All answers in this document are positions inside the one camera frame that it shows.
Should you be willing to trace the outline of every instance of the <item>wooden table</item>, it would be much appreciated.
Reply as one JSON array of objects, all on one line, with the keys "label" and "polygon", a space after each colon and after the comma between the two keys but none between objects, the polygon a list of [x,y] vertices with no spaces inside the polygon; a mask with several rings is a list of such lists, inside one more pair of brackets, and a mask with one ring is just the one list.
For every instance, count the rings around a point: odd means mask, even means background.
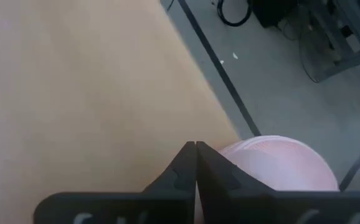
[{"label": "wooden table", "polygon": [[0,223],[238,137],[158,1],[0,0]]}]

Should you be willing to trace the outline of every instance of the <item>black cable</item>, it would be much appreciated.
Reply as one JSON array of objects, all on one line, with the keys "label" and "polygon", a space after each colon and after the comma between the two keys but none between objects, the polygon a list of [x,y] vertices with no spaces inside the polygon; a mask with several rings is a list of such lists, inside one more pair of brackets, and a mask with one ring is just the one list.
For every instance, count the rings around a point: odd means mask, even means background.
[{"label": "black cable", "polygon": [[174,2],[174,0],[172,0],[172,1],[170,2],[169,6],[166,8],[166,11],[167,11],[167,12],[169,12],[170,8],[171,8],[172,5],[173,5],[173,2]]},{"label": "black cable", "polygon": [[228,21],[223,14],[223,3],[224,0],[219,0],[219,2],[217,3],[217,14],[219,15],[220,19],[223,21],[224,24],[228,25],[228,26],[232,26],[232,27],[238,27],[241,26],[242,24],[244,24],[245,22],[248,21],[248,19],[250,18],[250,15],[252,14],[252,1],[253,0],[248,0],[248,9],[247,9],[247,14],[245,15],[245,17],[239,21],[239,22],[230,22]]},{"label": "black cable", "polygon": [[309,72],[306,69],[305,63],[303,61],[303,56],[302,56],[302,34],[300,35],[299,38],[299,59],[300,59],[300,63],[302,64],[302,68],[305,71],[305,74],[307,75],[307,77],[309,77],[309,79],[313,82],[313,83],[319,83],[318,80],[316,80],[315,78],[311,77],[311,75],[309,74]]},{"label": "black cable", "polygon": [[307,75],[307,77],[308,77],[312,82],[314,82],[314,83],[319,83],[319,81],[316,80],[316,79],[314,79],[313,77],[311,77],[311,75],[310,75],[309,72],[307,71],[306,65],[305,65],[305,63],[304,63],[304,61],[303,61],[303,56],[302,56],[302,46],[301,46],[302,38],[304,38],[305,35],[310,34],[311,31],[309,31],[309,32],[307,32],[307,33],[304,34],[304,33],[303,33],[303,24],[301,24],[301,26],[300,26],[300,34],[298,35],[298,38],[291,38],[291,37],[289,37],[289,36],[287,35],[287,33],[285,32],[285,29],[287,28],[287,25],[288,25],[288,24],[290,24],[290,23],[289,23],[289,20],[287,19],[287,21],[285,22],[285,25],[283,26],[282,29],[279,28],[278,26],[276,26],[276,28],[277,28],[280,32],[282,32],[283,36],[284,36],[286,39],[288,39],[288,40],[290,40],[290,41],[296,41],[296,40],[299,41],[299,43],[298,43],[298,51],[299,51],[299,59],[300,59],[300,63],[301,63],[301,65],[302,65],[302,68],[303,68],[303,70],[305,71],[305,74]]}]

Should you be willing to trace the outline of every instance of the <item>black plastic part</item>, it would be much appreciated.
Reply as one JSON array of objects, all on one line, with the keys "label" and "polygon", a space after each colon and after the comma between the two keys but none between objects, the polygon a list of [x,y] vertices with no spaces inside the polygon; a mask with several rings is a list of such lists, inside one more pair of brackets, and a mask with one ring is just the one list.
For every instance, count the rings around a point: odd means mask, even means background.
[{"label": "black plastic part", "polygon": [[34,223],[193,223],[196,181],[205,223],[360,223],[360,192],[277,192],[204,142],[188,142],[141,193],[60,193]]},{"label": "black plastic part", "polygon": [[299,0],[255,0],[253,13],[264,28],[276,26],[298,2]]},{"label": "black plastic part", "polygon": [[194,223],[197,151],[187,142],[141,193],[59,193],[41,201],[35,224]]}]

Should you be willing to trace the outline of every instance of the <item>pink object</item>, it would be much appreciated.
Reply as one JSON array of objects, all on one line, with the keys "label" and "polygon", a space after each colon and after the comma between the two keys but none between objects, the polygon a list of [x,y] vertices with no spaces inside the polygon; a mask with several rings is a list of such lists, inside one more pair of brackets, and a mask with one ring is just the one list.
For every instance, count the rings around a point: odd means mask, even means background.
[{"label": "pink object", "polygon": [[235,143],[220,153],[275,190],[339,190],[325,160],[312,148],[294,139],[260,136]]}]

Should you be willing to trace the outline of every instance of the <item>concrete floor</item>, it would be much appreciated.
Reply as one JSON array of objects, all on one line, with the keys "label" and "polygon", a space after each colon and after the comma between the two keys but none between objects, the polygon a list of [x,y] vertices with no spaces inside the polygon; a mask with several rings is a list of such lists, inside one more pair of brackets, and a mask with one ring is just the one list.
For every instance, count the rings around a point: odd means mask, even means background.
[{"label": "concrete floor", "polygon": [[[162,0],[163,7],[170,1]],[[228,27],[210,0],[187,3],[262,134],[307,143],[340,182],[360,155],[360,66],[315,84],[302,69],[297,41],[264,29],[254,15],[241,27]],[[230,19],[241,18],[245,10],[243,0],[225,5]],[[241,138],[253,137],[177,0],[168,14]],[[309,51],[304,54],[308,70],[317,70]],[[348,190],[360,190],[360,170]]]}]

